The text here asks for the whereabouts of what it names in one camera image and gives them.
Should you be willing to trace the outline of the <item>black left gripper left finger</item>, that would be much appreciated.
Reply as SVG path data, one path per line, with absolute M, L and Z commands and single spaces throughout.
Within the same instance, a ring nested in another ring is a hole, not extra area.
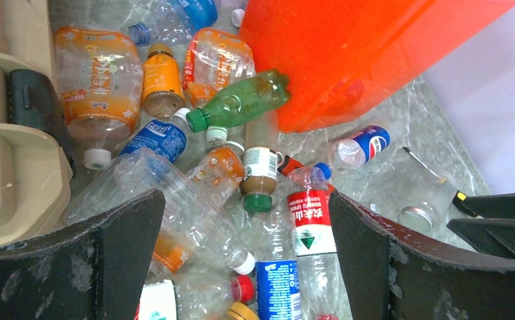
M 0 248 L 0 319 L 133 319 L 164 207 L 152 189 Z

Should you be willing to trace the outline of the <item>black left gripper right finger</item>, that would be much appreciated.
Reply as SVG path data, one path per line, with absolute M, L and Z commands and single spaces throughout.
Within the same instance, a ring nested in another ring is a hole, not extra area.
M 354 319 L 515 319 L 515 260 L 427 237 L 338 191 L 329 208 Z

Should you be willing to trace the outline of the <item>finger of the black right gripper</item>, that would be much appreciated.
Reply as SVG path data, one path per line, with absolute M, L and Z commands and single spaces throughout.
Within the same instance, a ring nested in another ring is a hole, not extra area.
M 515 193 L 469 196 L 459 191 L 458 210 L 471 217 L 515 219 Z
M 447 228 L 479 253 L 515 259 L 515 219 L 453 219 Z

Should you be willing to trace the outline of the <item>large clear jar bottle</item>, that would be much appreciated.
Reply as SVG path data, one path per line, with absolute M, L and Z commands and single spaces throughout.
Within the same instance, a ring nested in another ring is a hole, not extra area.
M 426 236 L 435 237 L 439 227 L 447 222 L 449 206 L 458 189 L 458 183 L 450 172 L 437 167 L 428 167 L 439 175 L 447 176 L 453 185 L 437 184 L 437 179 L 418 164 L 417 168 L 412 170 L 411 183 L 406 186 L 403 195 L 398 195 L 392 201 L 394 206 L 390 211 L 385 211 L 384 202 L 374 197 L 368 200 L 368 208 L 405 227 Z

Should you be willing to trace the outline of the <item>red label bottle red cap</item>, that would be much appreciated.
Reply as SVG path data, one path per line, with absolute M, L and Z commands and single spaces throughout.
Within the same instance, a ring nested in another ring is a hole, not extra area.
M 254 297 L 246 275 L 181 273 L 145 285 L 134 318 L 220 319 L 234 303 L 245 305 Z

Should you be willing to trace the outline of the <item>red label water bottle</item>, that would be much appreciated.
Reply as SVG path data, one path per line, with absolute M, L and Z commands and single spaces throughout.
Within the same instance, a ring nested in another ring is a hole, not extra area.
M 288 178 L 293 185 L 286 199 L 294 217 L 302 293 L 316 319 L 338 319 L 342 275 L 326 178 L 318 167 L 299 167 Z

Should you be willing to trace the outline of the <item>blue label water bottle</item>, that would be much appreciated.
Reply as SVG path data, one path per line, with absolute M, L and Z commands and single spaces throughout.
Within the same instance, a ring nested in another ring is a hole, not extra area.
M 301 319 L 293 222 L 287 213 L 271 211 L 254 217 L 253 254 L 258 317 Z

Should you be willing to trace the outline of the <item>pepsi bottle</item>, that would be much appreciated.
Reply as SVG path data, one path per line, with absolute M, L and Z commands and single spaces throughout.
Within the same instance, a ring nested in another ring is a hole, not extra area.
M 359 169 L 392 143 L 400 140 L 407 131 L 407 126 L 398 121 L 368 123 L 333 142 L 330 147 L 330 161 L 336 167 Z

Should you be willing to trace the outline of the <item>brown tea bottle green cap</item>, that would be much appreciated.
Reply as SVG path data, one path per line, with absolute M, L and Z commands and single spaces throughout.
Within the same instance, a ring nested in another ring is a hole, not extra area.
M 268 111 L 247 123 L 243 165 L 245 177 L 240 183 L 243 208 L 250 213 L 268 213 L 277 187 L 278 114 Z

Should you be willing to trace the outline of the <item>green plastic bottle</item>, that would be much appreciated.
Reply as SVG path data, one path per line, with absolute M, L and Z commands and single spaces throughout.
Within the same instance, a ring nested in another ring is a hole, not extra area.
M 277 69 L 228 85 L 202 108 L 190 111 L 186 122 L 192 132 L 207 130 L 210 126 L 237 127 L 257 119 L 268 111 L 285 105 L 292 97 L 288 90 L 290 78 Z

